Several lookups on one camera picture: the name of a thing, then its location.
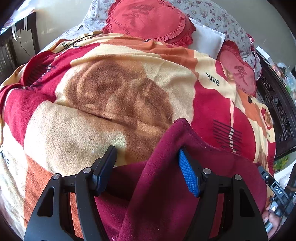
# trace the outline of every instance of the heart-shaped pillow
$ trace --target heart-shaped pillow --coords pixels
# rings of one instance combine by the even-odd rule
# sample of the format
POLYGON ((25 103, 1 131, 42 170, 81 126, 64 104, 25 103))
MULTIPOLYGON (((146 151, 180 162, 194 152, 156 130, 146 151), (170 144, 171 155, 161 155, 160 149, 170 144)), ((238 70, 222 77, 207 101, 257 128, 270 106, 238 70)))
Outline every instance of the heart-shaped pillow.
POLYGON ((121 33, 183 47, 192 44, 196 30, 184 13, 163 0, 116 0, 106 23, 105 34, 121 33))

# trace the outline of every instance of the metal screw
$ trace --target metal screw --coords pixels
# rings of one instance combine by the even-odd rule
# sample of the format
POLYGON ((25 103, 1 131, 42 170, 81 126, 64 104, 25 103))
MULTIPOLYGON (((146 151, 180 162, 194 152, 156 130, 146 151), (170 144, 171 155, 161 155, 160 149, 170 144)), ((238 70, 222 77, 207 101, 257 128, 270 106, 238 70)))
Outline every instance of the metal screw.
POLYGON ((60 174, 56 173, 56 174, 53 174, 52 179, 56 180, 56 179, 59 179, 59 177, 60 177, 60 174))
POLYGON ((86 168, 83 169, 83 172, 84 173, 89 173, 89 172, 91 172, 91 168, 90 167, 86 167, 86 168))
POLYGON ((203 172, 204 172, 205 174, 211 174, 211 173, 212 173, 211 169, 208 169, 208 168, 205 168, 205 169, 203 170, 203 172))
POLYGON ((235 175, 234 175, 234 178, 235 178, 236 180, 238 180, 238 181, 240 181, 240 180, 242 179, 242 177, 241 177, 240 175, 238 175, 238 174, 235 174, 235 175))

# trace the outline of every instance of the blue gripper pad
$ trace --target blue gripper pad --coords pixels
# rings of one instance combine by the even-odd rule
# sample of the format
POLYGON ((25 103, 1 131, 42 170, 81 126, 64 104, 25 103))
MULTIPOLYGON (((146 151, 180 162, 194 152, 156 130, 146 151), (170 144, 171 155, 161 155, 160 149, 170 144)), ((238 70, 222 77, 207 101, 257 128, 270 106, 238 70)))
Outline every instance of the blue gripper pad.
POLYGON ((193 169, 182 150, 179 151, 179 166, 189 191, 193 193, 195 197, 198 197, 200 190, 197 186, 197 176, 194 174, 193 169))

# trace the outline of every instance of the bed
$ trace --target bed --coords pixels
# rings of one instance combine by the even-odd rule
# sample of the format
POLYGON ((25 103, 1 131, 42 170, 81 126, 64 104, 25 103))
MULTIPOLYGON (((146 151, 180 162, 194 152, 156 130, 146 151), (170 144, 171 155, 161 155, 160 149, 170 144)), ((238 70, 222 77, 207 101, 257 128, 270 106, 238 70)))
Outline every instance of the bed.
MULTIPOLYGON (((81 34, 103 28, 107 18, 107 9, 112 2, 93 0, 82 23, 66 31, 57 39, 74 39, 81 34)), ((187 1, 175 0, 171 1, 171 3, 181 9, 187 16, 210 28, 223 32, 227 39, 237 43, 241 50, 242 59, 254 68, 258 97, 268 106, 272 115, 276 136, 275 159, 289 153, 296 146, 296 107, 286 92, 283 83, 274 74, 267 61, 262 56, 251 51, 249 48, 249 37, 239 23, 232 16, 228 15, 224 9, 211 1, 195 1, 188 4, 187 1)), ((52 41, 42 51, 47 50, 57 39, 52 41)), ((20 240, 18 236, 15 236, 14 231, 9 227, 5 218, 1 217, 0 220, 2 222, 0 227, 5 227, 7 240, 20 240)))

